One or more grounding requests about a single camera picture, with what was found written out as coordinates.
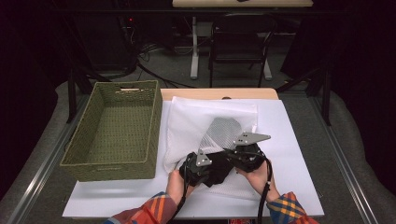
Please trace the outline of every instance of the hand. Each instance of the hand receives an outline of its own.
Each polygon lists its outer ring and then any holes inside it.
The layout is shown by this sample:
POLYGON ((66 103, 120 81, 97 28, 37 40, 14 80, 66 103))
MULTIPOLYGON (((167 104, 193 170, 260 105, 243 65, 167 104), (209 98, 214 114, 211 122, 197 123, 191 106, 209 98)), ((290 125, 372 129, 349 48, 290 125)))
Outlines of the hand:
MULTIPOLYGON (((166 193, 173 199, 175 204, 179 204, 184 192, 184 179, 181 177, 178 170, 174 170, 169 174, 168 185, 166 186, 166 193)), ((186 198, 190 196, 195 187, 188 186, 186 198)))
MULTIPOLYGON (((243 175, 247 181, 250 183, 251 187, 253 187, 260 195, 264 190, 265 183, 267 182, 268 173, 267 173, 267 161, 263 162, 259 169, 254 170, 250 173, 246 173, 245 171, 235 168, 238 174, 243 175)), ((279 198, 279 192, 276 189, 274 174, 271 177, 271 185, 270 190, 268 191, 267 198, 265 199, 268 203, 279 198)))

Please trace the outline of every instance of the person's left hand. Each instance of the person's left hand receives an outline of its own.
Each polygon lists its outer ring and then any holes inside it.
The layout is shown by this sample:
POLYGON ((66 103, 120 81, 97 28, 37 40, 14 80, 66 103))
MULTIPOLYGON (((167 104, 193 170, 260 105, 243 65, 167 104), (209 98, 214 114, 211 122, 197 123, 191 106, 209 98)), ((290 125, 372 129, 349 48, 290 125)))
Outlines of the person's left hand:
MULTIPOLYGON (((173 199, 176 204, 179 204, 183 197, 184 179, 181 177, 178 170, 174 170, 169 174, 168 185, 166 186, 166 193, 173 199)), ((186 198, 190 196, 195 187, 188 186, 186 198)))

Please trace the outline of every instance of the woven basket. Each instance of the woven basket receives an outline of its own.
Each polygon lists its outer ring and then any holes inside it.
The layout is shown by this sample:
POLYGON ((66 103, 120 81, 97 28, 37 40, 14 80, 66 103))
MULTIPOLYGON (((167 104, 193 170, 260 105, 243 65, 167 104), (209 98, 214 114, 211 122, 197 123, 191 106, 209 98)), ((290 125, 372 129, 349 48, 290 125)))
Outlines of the woven basket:
POLYGON ((78 181, 154 178, 162 108, 158 81, 97 82, 61 167, 78 181))

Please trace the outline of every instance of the chair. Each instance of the chair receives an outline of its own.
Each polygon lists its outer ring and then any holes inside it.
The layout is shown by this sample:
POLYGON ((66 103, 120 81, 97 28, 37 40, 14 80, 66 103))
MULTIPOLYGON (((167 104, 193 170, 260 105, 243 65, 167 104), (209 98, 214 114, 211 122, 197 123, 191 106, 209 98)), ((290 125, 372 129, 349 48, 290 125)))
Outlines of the chair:
POLYGON ((265 14, 226 14, 212 24, 209 53, 210 87, 214 63, 254 63, 262 65, 258 87, 262 84, 268 45, 276 21, 265 14))

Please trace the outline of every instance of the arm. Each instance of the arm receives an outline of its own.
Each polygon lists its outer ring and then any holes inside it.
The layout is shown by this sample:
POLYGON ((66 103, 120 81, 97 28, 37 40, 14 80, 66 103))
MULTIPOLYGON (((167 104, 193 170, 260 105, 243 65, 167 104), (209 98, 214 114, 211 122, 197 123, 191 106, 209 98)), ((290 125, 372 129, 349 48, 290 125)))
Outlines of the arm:
MULTIPOLYGON (((266 161, 262 163, 259 169, 246 173, 236 168, 238 174, 243 175, 250 185, 262 195, 264 185, 267 182, 267 164, 266 161)), ((280 196, 276 189, 274 176, 268 191, 267 207, 270 210, 271 219, 274 223, 317 223, 314 219, 309 217, 303 207, 298 203, 294 193, 290 192, 280 196)))
MULTIPOLYGON (((183 178, 178 170, 169 175, 166 192, 160 192, 146 201, 140 208, 125 210, 109 218, 104 224, 136 223, 164 224, 168 222, 177 210, 177 205, 183 195, 183 178)), ((193 191, 189 186, 187 197, 193 191)))

